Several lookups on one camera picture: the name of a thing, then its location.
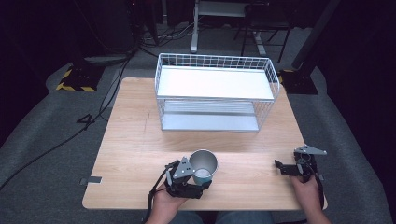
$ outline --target silver cup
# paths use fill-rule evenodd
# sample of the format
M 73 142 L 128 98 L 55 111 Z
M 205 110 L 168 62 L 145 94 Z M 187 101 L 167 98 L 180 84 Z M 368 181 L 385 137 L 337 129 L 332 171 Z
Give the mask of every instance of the silver cup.
M 218 170 L 218 159 L 213 152 L 206 149 L 194 151 L 190 156 L 189 162 L 195 170 L 192 178 L 197 185 L 210 181 Z

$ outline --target gray carpet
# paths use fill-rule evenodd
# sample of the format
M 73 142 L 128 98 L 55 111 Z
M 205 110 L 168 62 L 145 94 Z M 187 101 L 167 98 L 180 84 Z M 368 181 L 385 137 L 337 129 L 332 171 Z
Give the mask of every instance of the gray carpet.
M 198 54 L 239 55 L 242 36 L 233 40 L 235 29 L 205 29 L 200 33 Z M 291 63 L 310 33 L 294 29 L 276 71 L 291 69 Z M 190 53 L 191 36 L 173 40 L 163 47 L 146 48 L 154 54 Z M 266 48 L 276 61 L 279 47 Z M 258 56 L 248 46 L 245 56 Z M 123 77 L 154 77 L 157 59 L 140 50 L 126 66 Z M 76 123 L 87 114 L 96 116 L 103 101 L 108 102 L 112 81 L 120 65 L 109 66 L 97 92 L 56 91 L 70 64 L 49 77 L 49 95 L 18 125 L 0 149 L 0 184 L 24 164 L 59 145 L 84 127 Z M 364 158 L 341 114 L 326 94 L 326 81 L 318 69 L 311 75 L 319 95 L 288 95 L 305 142 L 327 150 L 317 157 L 329 207 L 325 213 L 333 223 L 392 223 L 381 183 Z M 103 117 L 108 118 L 111 105 Z M 16 175 L 0 192 L 0 223 L 140 223 L 144 211 L 87 210 L 81 202 L 85 188 L 78 184 L 91 174 L 106 130 L 98 118 L 87 131 L 51 151 Z M 275 220 L 304 217 L 300 211 L 274 211 Z

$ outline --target person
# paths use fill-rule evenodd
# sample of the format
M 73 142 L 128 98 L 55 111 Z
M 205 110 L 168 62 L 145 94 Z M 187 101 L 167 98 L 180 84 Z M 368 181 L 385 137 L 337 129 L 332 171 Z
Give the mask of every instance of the person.
M 320 206 L 318 196 L 318 183 L 314 176 L 302 183 L 297 176 L 290 176 L 291 184 L 294 187 L 297 201 L 303 208 L 308 223 L 327 224 L 331 223 L 325 216 Z M 178 208 L 186 202 L 186 198 L 172 197 L 165 189 L 164 184 L 158 187 L 154 196 L 154 203 L 151 215 L 147 224 L 177 224 L 190 223 L 202 224 L 203 221 L 194 212 L 178 212 Z M 217 224 L 233 223 L 274 223 L 271 213 L 266 211 L 240 211 L 240 212 L 219 212 L 216 220 Z

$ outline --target metal basket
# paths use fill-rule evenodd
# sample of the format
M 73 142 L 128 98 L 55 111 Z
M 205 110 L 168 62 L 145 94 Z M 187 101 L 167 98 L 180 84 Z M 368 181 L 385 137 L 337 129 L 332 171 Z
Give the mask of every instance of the metal basket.
M 268 58 L 163 53 L 155 91 L 163 130 L 257 132 L 279 80 Z

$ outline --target person's left hand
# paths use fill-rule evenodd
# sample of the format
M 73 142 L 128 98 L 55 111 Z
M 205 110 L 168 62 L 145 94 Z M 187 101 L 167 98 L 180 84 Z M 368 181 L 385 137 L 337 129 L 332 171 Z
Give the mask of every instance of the person's left hand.
M 154 205 L 146 223 L 168 224 L 175 217 L 178 208 L 187 200 L 187 198 L 172 197 L 166 192 L 165 184 L 161 184 L 155 193 Z

